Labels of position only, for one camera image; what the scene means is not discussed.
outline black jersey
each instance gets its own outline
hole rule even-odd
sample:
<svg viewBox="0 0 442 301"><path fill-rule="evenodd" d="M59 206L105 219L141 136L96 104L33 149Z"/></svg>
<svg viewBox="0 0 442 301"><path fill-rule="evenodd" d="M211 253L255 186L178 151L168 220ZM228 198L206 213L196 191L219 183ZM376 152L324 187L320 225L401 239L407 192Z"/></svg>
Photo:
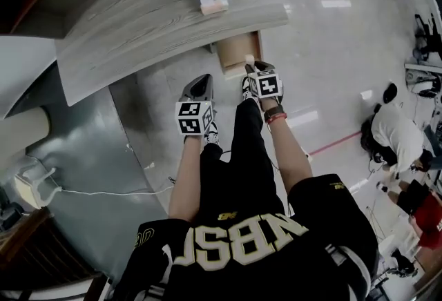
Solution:
<svg viewBox="0 0 442 301"><path fill-rule="evenodd" d="M339 177L305 179L289 201L292 217L263 206L219 212L204 224L141 225L114 298L142 300L160 282L167 283L165 300L361 298L361 281L377 270L377 241Z"/></svg>

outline black wristband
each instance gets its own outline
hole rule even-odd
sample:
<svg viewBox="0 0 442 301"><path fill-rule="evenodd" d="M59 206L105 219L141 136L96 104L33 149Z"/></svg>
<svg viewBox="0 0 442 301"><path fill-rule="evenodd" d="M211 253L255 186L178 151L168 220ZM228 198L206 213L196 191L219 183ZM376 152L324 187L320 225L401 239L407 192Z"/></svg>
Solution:
<svg viewBox="0 0 442 301"><path fill-rule="evenodd" d="M282 105L277 105L276 107L266 110L264 112L264 120L267 123L267 121L270 119L271 116L277 115L278 113L285 113L284 108L282 108Z"/></svg>

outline red bracelet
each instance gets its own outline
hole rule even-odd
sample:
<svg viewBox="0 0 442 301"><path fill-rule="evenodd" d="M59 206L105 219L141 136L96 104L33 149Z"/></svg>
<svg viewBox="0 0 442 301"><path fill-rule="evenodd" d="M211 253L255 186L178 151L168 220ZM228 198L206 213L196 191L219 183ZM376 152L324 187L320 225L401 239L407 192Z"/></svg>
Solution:
<svg viewBox="0 0 442 301"><path fill-rule="evenodd" d="M270 125L271 122L273 122L274 120L278 119L278 118L287 118L287 113L278 113L277 115L273 115L271 116L268 120L267 120L267 125Z"/></svg>

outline white wall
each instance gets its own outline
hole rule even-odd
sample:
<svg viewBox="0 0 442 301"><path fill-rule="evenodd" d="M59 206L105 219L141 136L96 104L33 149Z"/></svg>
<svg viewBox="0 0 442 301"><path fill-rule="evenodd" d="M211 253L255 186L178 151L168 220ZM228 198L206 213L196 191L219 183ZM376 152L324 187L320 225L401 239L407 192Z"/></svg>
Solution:
<svg viewBox="0 0 442 301"><path fill-rule="evenodd" d="M0 119L54 60L52 39L0 37Z"/></svg>

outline white cable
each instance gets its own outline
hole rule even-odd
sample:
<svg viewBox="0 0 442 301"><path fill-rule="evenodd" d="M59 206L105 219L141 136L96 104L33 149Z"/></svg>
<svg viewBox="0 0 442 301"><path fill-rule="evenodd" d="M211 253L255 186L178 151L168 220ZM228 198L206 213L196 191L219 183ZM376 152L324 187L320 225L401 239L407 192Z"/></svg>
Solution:
<svg viewBox="0 0 442 301"><path fill-rule="evenodd" d="M157 195L160 193L163 193L167 191L168 189L173 188L173 186L167 187L159 192L152 192L152 193L145 193L145 192L138 192L138 193L111 193L111 192L94 192L94 193L86 193L86 192L79 192L79 191L69 191L68 189L63 189L62 192L66 193L76 193L76 194L84 194L84 195L96 195L96 194L108 194L108 195Z"/></svg>

